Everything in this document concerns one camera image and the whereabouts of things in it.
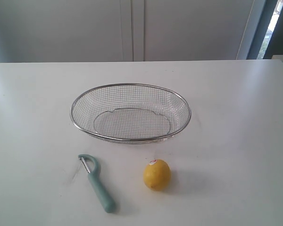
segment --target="metal mesh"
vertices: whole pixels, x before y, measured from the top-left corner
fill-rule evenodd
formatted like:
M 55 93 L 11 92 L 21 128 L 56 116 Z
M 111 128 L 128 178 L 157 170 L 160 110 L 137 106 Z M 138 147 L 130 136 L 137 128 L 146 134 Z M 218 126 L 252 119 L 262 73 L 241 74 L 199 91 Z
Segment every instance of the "metal mesh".
M 190 117 L 190 108 L 182 97 L 142 84 L 91 89 L 80 95 L 71 109 L 71 118 L 79 129 L 120 143 L 171 136 L 182 130 Z

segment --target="basket rim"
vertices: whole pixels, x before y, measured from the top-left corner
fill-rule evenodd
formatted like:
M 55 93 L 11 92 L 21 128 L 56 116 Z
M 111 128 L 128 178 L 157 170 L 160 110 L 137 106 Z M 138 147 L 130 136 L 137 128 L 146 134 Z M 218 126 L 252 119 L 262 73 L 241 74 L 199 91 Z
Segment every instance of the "basket rim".
M 84 95 L 86 95 L 87 93 L 90 93 L 92 91 L 95 91 L 97 89 L 102 89 L 102 88 L 106 88 L 106 87 L 113 87 L 113 86 L 144 86 L 144 87 L 151 87 L 151 88 L 156 88 L 156 89 L 161 89 L 161 90 L 164 90 L 164 91 L 167 91 L 167 92 L 170 92 L 176 96 L 178 96 L 185 104 L 186 106 L 188 107 L 189 109 L 189 116 L 188 116 L 188 119 L 187 121 L 185 122 L 185 124 L 178 130 L 175 130 L 174 132 L 170 133 L 170 134 L 167 134 L 167 135 L 164 135 L 164 136 L 157 136 L 157 137 L 146 137 L 146 138 L 133 138 L 133 139 L 122 139 L 122 138 L 116 138 L 116 137 L 108 137 L 108 136 L 104 136 L 104 135 L 101 135 L 101 134 L 98 134 L 98 133 L 94 133 L 94 132 L 90 132 L 82 127 L 80 127 L 74 120 L 73 118 L 73 109 L 74 109 L 74 106 L 76 105 L 77 101 L 83 97 Z M 181 96 L 179 95 L 178 93 L 170 90 L 170 89 L 166 89 L 166 88 L 163 88 L 163 87 L 159 87 L 159 86 L 153 86 L 153 85 L 148 85 L 148 84 L 142 84 L 142 83 L 115 83 L 115 84 L 109 84 L 109 85 L 103 85 L 103 86 L 97 86 L 97 87 L 94 87 L 92 89 L 89 89 L 85 92 L 83 92 L 81 95 L 79 95 L 75 100 L 74 102 L 72 103 L 71 105 L 71 108 L 70 108 L 70 119 L 72 121 L 72 123 L 81 131 L 87 133 L 87 134 L 90 134 L 96 138 L 101 138 L 101 139 L 104 139 L 104 140 L 107 140 L 107 141 L 118 141 L 118 142 L 141 142 L 141 141 L 157 141 L 157 140 L 161 140 L 161 139 L 164 139 L 164 138 L 168 138 L 168 137 L 172 137 L 174 136 L 175 134 L 181 132 L 183 129 L 185 129 L 187 127 L 187 125 L 189 124 L 190 120 L 191 120 L 191 108 L 188 104 L 188 102 Z

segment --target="yellow lemon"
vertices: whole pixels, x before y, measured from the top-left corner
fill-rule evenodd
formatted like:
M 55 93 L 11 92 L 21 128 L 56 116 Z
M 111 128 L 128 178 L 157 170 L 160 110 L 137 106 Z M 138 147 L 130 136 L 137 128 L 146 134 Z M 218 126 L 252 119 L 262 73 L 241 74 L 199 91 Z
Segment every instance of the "yellow lemon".
M 143 173 L 145 185 L 153 191 L 163 190 L 169 184 L 170 179 L 171 170 L 168 164 L 161 159 L 151 161 Z

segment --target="peeler handle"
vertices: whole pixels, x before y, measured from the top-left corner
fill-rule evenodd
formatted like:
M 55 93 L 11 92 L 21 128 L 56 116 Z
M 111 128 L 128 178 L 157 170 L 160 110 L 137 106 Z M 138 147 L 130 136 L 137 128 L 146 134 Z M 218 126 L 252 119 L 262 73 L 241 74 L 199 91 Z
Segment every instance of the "peeler handle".
M 100 200 L 100 203 L 102 204 L 104 210 L 107 213 L 112 213 L 116 210 L 116 203 L 113 200 L 113 198 L 109 195 L 105 187 L 100 181 L 100 178 L 96 174 L 89 173 L 88 179 L 98 197 Z

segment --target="light blue handle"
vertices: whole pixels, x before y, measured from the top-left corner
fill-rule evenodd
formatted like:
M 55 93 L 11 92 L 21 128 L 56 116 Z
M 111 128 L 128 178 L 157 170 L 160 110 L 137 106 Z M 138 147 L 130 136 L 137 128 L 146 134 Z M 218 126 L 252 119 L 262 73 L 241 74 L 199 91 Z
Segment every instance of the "light blue handle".
M 89 181 L 90 181 L 100 203 L 102 204 L 104 210 L 107 213 L 114 212 L 116 210 L 117 205 L 100 181 L 100 178 L 99 178 L 100 164 L 99 164 L 99 162 L 96 160 L 96 158 L 94 158 L 93 156 L 88 155 L 88 154 L 81 154 L 78 157 L 84 158 L 84 159 L 89 159 L 90 161 L 93 162 L 94 169 L 88 174 L 88 179 L 89 179 Z

